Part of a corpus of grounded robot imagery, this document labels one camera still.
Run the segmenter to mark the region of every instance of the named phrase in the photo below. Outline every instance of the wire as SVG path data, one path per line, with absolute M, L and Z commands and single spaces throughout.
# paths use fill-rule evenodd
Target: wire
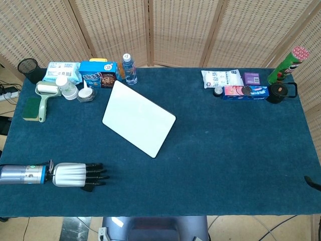
M 6 98 L 5 94 L 4 94 L 4 98 L 5 98 L 6 101 L 9 102 L 9 104 L 13 104 L 13 103 L 11 103 L 11 102 Z
M 8 83 L 8 82 L 5 82 L 5 81 L 2 80 L 2 79 L 0 79 L 0 81 L 3 82 L 3 83 L 5 83 L 5 84 L 7 84 L 7 85 L 13 85 L 13 86 L 14 86 L 14 85 L 18 85 L 18 86 L 20 86 L 20 88 L 22 89 L 22 86 L 21 86 L 20 84 L 18 84 L 18 83 Z
M 25 241 L 25 235 L 26 235 L 26 232 L 27 232 L 29 221 L 30 221 L 30 217 L 28 217 L 28 222 L 27 222 L 27 226 L 26 226 L 26 229 L 25 229 L 24 238 L 22 239 L 23 241 Z
M 85 224 L 85 222 L 83 221 L 83 220 L 81 220 L 79 217 L 77 217 L 85 226 L 86 226 L 86 228 L 88 228 L 89 230 L 91 230 L 91 231 L 93 231 L 93 232 L 95 232 L 95 233 L 97 233 L 98 234 L 98 232 L 97 231 L 95 231 L 95 230 L 93 230 L 93 229 L 91 229 L 90 227 L 88 227 L 88 225 L 87 224 Z
M 214 223 L 218 218 L 219 218 L 219 216 L 217 216 L 217 217 L 211 222 L 211 224 L 210 224 L 209 228 L 207 229 L 207 231 L 210 230 L 211 226 L 213 225 L 213 223 Z
M 274 240 L 277 241 L 276 238 L 274 237 L 273 233 L 271 232 L 271 230 L 270 230 L 261 220 L 259 220 L 256 216 L 252 216 L 252 217 L 253 217 L 256 221 L 258 221 L 263 227 L 265 227 L 265 229 L 268 230 L 269 233 L 272 235 L 272 237 L 274 238 Z
M 18 89 L 17 86 L 16 86 L 16 85 L 18 85 L 18 84 L 2 84 L 1 82 L 0 82 L 0 84 L 1 84 L 3 87 L 4 87 L 5 85 L 10 85 L 10 86 L 13 86 L 16 90 L 21 91 L 21 89 Z
M 274 228 L 272 228 L 270 231 L 273 231 L 273 230 L 275 230 L 277 227 L 279 227 L 281 224 L 283 224 L 283 223 L 285 223 L 285 222 L 287 222 L 287 221 L 289 221 L 290 219 L 292 219 L 292 218 L 294 218 L 294 217 L 296 217 L 297 215 L 294 215 L 294 216 L 292 216 L 292 217 L 289 217 L 288 219 L 286 219 L 286 220 L 284 220 L 283 222 L 281 222 L 281 223 L 279 223 L 277 226 L 275 226 Z M 260 238 L 260 240 L 259 241 L 262 241 L 262 239 L 264 239 L 265 238 L 265 236 L 267 236 L 269 234 L 269 232 L 267 232 L 262 238 Z
M 17 104 L 17 102 L 15 102 L 13 99 L 10 99 L 10 101 L 12 101 L 13 103 Z
M 320 222 L 319 222 L 318 241 L 321 241 L 321 216 L 320 216 Z
M 15 110 L 10 110 L 10 111 L 7 111 L 7 112 L 0 113 L 0 115 L 2 115 L 2 114 L 7 114 L 7 113 L 11 113 L 11 112 L 15 112 Z

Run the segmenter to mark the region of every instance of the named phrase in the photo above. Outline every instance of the white container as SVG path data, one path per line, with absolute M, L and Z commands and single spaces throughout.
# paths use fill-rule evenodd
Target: white container
M 58 76 L 56 79 L 56 85 L 67 100 L 77 98 L 78 89 L 73 83 L 68 80 L 67 76 Z

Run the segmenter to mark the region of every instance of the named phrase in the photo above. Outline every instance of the sponge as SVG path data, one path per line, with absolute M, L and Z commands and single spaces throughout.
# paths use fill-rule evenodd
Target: sponge
M 22 118 L 26 121 L 38 121 L 39 120 L 39 106 L 41 98 L 29 98 L 24 108 Z

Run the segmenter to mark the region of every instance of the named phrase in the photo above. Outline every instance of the pringles can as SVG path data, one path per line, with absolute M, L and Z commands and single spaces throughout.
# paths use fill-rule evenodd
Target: pringles can
M 267 77 L 267 81 L 269 84 L 282 83 L 308 57 L 309 52 L 306 48 L 301 46 L 294 47 L 292 52 Z

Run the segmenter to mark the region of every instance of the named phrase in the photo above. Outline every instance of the bottle cap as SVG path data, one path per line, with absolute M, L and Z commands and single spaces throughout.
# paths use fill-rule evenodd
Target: bottle cap
M 223 93 L 223 88 L 220 86 L 216 87 L 213 91 L 213 95 L 215 97 L 220 97 L 222 93 Z
M 123 60 L 125 61 L 125 62 L 129 62 L 130 60 L 131 60 L 131 58 L 130 58 L 130 54 L 124 54 L 123 56 L 122 56 L 122 58 L 123 58 Z
M 68 78 L 67 76 L 60 75 L 56 79 L 56 85 L 57 86 L 64 86 L 68 83 Z

